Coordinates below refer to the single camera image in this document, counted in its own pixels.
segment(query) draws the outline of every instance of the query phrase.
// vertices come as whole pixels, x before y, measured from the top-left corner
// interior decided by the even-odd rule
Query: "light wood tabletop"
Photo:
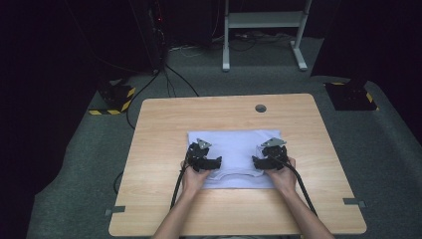
[[[266,111],[258,113],[256,105]],[[145,100],[109,225],[112,236],[150,236],[169,211],[192,130],[279,129],[320,220],[334,234],[366,230],[314,98],[308,94]],[[297,192],[305,201],[301,189]],[[183,235],[300,231],[275,189],[204,189]]]

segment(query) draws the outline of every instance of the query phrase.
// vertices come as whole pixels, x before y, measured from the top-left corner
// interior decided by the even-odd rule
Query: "gray carpet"
[[[325,122],[351,189],[367,207],[362,235],[337,238],[422,238],[422,148],[374,83],[366,89],[379,106],[374,112],[337,112],[324,82],[347,79],[312,77],[310,73],[322,40],[304,38],[301,45],[310,69],[300,72],[287,41],[257,44],[244,52],[231,51],[231,71],[221,71],[222,50],[182,49],[169,54],[168,65],[181,74],[201,97],[308,93]],[[235,49],[249,43],[233,42]],[[177,97],[195,97],[171,71]],[[151,79],[141,74],[129,84],[138,90]],[[163,74],[135,99],[129,118],[135,124],[145,99],[168,98]],[[90,107],[104,105],[95,96]],[[124,169],[133,130],[125,115],[86,114],[70,142],[57,178],[36,195],[28,238],[111,238],[114,206],[112,184]]]

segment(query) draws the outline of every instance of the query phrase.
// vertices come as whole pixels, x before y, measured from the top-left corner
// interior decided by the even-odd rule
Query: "folded white fabric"
[[[281,138],[276,129],[190,131],[188,145],[201,138],[212,144],[207,157],[222,156],[221,167],[206,179],[203,188],[274,188],[271,178],[256,169],[252,155],[261,157],[259,146],[272,137]]]

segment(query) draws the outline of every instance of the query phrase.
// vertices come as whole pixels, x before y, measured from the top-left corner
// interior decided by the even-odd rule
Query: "white metal frame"
[[[298,62],[299,69],[308,69],[302,52],[299,49],[302,34],[307,23],[308,15],[313,0],[307,0],[303,11],[297,12],[247,12],[230,13],[229,0],[226,0],[224,17],[224,48],[223,48],[223,72],[230,71],[230,49],[229,29],[230,28],[276,28],[276,27],[297,27],[298,34],[295,41],[291,41],[291,47]]]

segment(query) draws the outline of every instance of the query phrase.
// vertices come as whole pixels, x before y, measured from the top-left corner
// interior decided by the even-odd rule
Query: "black clamp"
[[[285,141],[273,137],[270,140],[261,144],[264,147],[262,154],[263,159],[252,156],[255,168],[257,169],[276,169],[280,170],[284,164],[289,162],[288,150],[286,149]]]
[[[213,170],[218,169],[221,166],[222,157],[219,156],[216,159],[207,158],[209,147],[211,143],[206,142],[200,138],[197,138],[198,143],[192,142],[187,148],[185,160],[195,171]]]

